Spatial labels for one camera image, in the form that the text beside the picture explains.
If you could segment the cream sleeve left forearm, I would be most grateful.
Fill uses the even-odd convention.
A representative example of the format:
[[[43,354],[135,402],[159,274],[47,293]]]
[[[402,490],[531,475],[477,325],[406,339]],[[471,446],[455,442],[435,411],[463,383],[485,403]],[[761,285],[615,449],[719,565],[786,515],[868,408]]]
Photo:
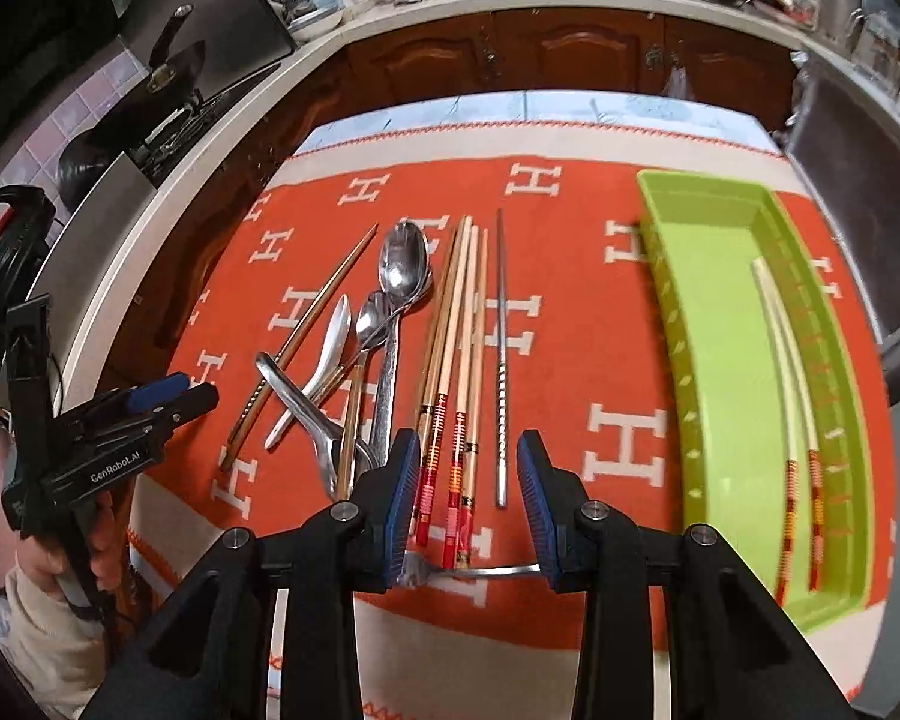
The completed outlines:
[[[6,575],[9,634],[4,653],[48,718],[79,718],[107,674],[107,647],[19,566]]]

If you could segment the person left hand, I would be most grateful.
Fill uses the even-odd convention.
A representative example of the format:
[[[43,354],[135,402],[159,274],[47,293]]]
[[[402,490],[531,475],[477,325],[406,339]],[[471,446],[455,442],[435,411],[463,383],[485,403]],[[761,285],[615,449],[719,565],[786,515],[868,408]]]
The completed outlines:
[[[95,503],[94,516],[86,536],[91,553],[91,571],[102,592],[118,589],[123,577],[121,555],[125,532],[119,528],[113,511],[113,497],[102,493]],[[37,589],[58,601],[64,593],[58,577],[69,569],[68,556],[53,535],[29,536],[17,543],[17,567]]]

